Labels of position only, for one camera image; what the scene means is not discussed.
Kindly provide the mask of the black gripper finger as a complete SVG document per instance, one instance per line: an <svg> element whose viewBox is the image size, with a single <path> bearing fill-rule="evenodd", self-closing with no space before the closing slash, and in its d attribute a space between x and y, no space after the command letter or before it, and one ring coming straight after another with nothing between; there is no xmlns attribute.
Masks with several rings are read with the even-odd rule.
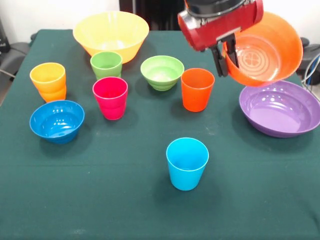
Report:
<svg viewBox="0 0 320 240"><path fill-rule="evenodd" d="M236 37L235 34L232 33L224 38L224 42L226 43L227 55L233 64L239 68L238 55L236 52Z"/></svg>
<svg viewBox="0 0 320 240"><path fill-rule="evenodd" d="M218 46L211 46L210 50L213 55L214 63L216 66L216 70L219 77L227 77L228 76L228 67L225 57L225 52L220 51Z"/></svg>

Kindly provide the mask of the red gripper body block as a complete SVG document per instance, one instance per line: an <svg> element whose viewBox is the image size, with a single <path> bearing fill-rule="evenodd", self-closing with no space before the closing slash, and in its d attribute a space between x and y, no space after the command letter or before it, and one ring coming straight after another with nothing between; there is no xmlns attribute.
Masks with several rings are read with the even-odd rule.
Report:
<svg viewBox="0 0 320 240"><path fill-rule="evenodd" d="M187 42L203 51L226 36L245 31L262 20L261 0L186 0L178 25Z"/></svg>

